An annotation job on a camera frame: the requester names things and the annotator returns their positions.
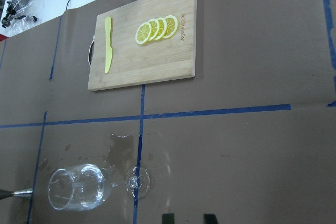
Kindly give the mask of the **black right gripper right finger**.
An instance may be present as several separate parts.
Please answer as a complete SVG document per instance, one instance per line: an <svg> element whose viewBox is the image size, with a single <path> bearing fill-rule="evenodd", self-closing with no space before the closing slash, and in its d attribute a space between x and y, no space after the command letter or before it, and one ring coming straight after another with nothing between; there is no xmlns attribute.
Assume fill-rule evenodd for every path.
<svg viewBox="0 0 336 224"><path fill-rule="evenodd" d="M217 224L217 217L215 214L203 214L203 224Z"/></svg>

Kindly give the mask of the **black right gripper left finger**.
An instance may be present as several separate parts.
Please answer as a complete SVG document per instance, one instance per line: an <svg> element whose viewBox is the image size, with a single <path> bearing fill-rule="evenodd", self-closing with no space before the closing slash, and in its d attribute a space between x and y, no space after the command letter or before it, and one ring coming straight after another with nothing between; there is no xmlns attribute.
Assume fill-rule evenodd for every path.
<svg viewBox="0 0 336 224"><path fill-rule="evenodd" d="M174 213L163 214L161 224L174 224Z"/></svg>

